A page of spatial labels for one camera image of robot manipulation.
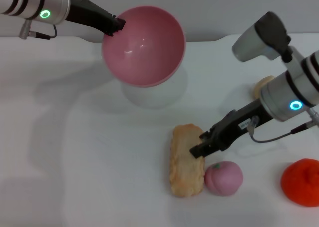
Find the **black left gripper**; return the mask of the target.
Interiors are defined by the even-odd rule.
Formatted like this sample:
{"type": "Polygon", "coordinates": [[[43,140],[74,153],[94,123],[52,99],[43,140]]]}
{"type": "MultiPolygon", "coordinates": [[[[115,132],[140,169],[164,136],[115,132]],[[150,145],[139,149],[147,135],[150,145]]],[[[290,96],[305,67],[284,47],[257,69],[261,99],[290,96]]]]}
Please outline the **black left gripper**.
{"type": "Polygon", "coordinates": [[[89,0],[70,0],[66,21],[92,27],[107,36],[122,31],[126,22],[117,18],[89,0]]]}

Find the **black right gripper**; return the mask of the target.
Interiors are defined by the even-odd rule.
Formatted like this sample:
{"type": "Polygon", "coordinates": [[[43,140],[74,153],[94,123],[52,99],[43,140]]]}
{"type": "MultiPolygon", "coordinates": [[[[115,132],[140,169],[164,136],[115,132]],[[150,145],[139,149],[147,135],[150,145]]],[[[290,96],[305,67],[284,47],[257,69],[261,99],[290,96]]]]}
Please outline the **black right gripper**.
{"type": "Polygon", "coordinates": [[[211,138],[210,144],[199,144],[192,147],[189,151],[196,158],[207,157],[217,151],[228,149],[232,143],[240,136],[247,133],[247,129],[242,129],[240,124],[249,118],[259,117],[257,126],[262,125],[273,119],[259,100],[255,100],[237,111],[229,112],[221,121],[216,123],[211,131],[206,131],[200,135],[200,139],[208,140],[211,138]]]}

